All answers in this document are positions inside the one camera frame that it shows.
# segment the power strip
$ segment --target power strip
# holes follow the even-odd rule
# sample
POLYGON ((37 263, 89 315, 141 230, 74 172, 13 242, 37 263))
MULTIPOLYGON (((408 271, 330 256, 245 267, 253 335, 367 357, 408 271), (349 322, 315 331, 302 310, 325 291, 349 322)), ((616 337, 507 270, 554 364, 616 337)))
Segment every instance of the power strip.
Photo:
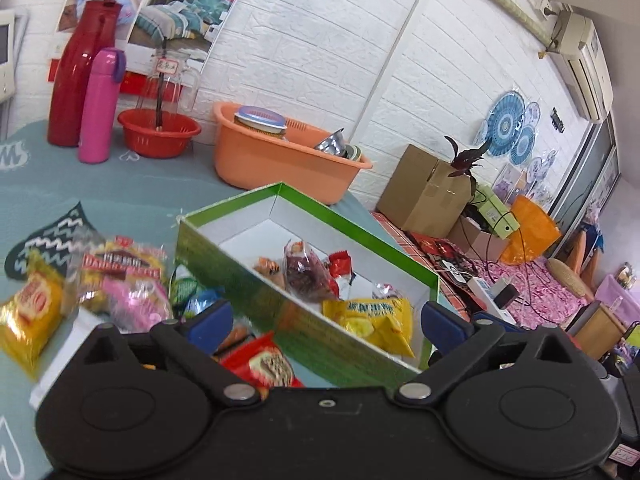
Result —
POLYGON ((471 291, 484 302, 486 305, 486 310, 489 314, 492 314, 495 317, 499 317, 501 320, 506 321, 507 323, 511 323, 512 325, 517 326, 516 320, 513 319, 513 316, 509 313, 508 310, 503 310, 498 308, 494 302, 494 298, 491 295, 491 287, 489 284, 483 280, 482 278, 471 278, 466 284, 469 286, 471 291))

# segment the green box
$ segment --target green box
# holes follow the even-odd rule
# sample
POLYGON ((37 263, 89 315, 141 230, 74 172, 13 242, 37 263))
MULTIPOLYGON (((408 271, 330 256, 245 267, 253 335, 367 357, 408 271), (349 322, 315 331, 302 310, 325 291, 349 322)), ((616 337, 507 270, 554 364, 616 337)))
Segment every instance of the green box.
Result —
POLYGON ((479 213, 503 240, 520 228, 516 217, 507 214, 510 209, 502 203, 494 191, 484 184, 478 184, 474 203, 479 213))
POLYGON ((255 189, 180 219, 176 260, 206 286, 224 286, 234 310, 260 332, 276 331, 283 351, 340 387, 397 388, 426 367, 430 343, 420 310, 436 301, 438 275, 338 213, 283 183, 255 189), (289 240, 306 240, 322 257, 348 250, 351 298, 371 283, 392 283, 414 306, 415 358, 399 358, 346 332, 253 270, 258 257, 279 260, 289 240))

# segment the wall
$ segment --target wall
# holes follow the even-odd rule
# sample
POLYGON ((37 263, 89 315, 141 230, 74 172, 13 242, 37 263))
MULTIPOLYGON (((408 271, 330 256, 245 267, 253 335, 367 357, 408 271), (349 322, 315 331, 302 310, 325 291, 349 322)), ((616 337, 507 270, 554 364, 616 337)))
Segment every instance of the wall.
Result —
POLYGON ((615 273, 624 262, 640 270, 640 189, 620 178, 607 205, 600 213, 604 254, 595 281, 615 273))
MULTIPOLYGON (((25 6, 31 20, 17 69, 10 131, 46 118, 49 40, 65 0, 2 0, 25 6)), ((516 0, 533 15, 527 0, 516 0)), ((200 140, 212 141, 210 103, 235 100, 274 108, 348 136, 415 0, 239 0, 202 75, 194 114, 200 140)), ((374 160, 352 189, 373 208, 409 142, 446 158, 449 134, 462 145, 491 104, 519 87, 542 105, 536 152, 559 150, 554 188, 569 165, 586 122, 540 44, 488 0, 430 0, 407 50, 358 142, 374 160), (551 107, 566 126, 550 127, 551 107)), ((135 100, 124 98, 120 107, 135 100)), ((487 160, 478 176, 492 182, 505 159, 487 160)))
MULTIPOLYGON (((519 88, 542 109, 534 155, 558 150, 547 183, 555 190, 584 135, 580 118, 553 62, 538 59, 541 45, 489 0, 432 0, 394 71, 359 142, 374 169, 357 177, 353 190, 374 206, 409 142, 442 158, 452 149, 444 135, 468 146, 492 103, 519 88), (564 121, 551 125, 552 108, 564 121)), ((506 158, 486 156, 474 174, 493 182, 506 158)))

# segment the pink floral cloth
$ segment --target pink floral cloth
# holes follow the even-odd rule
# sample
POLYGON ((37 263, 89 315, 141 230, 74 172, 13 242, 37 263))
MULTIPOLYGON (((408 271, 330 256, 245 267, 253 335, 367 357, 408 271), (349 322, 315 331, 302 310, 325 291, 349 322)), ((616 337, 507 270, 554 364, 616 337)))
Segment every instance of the pink floral cloth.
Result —
POLYGON ((569 290, 564 288, 546 270, 546 259, 538 258, 527 264, 510 266, 500 262, 487 264, 490 275, 487 274, 484 265, 478 265, 480 277, 487 283, 493 283, 500 278, 508 278, 508 281, 518 289, 520 299, 513 301, 507 310, 515 320, 527 328, 535 328, 539 324, 552 322, 564 323, 581 306, 587 303, 583 299, 576 298, 569 290), (531 288, 531 301, 529 302, 529 287, 527 287, 527 272, 529 273, 529 285, 531 288))

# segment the glass pitcher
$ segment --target glass pitcher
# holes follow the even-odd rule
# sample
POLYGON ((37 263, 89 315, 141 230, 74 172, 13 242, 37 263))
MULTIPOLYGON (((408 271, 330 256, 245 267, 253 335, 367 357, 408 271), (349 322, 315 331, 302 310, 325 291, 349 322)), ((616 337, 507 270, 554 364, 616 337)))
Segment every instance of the glass pitcher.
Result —
POLYGON ((187 65, 188 54, 158 48, 152 57, 152 71, 146 78, 137 108, 155 110, 156 129, 162 130, 163 118, 186 114, 193 105, 200 88, 200 73, 187 65))

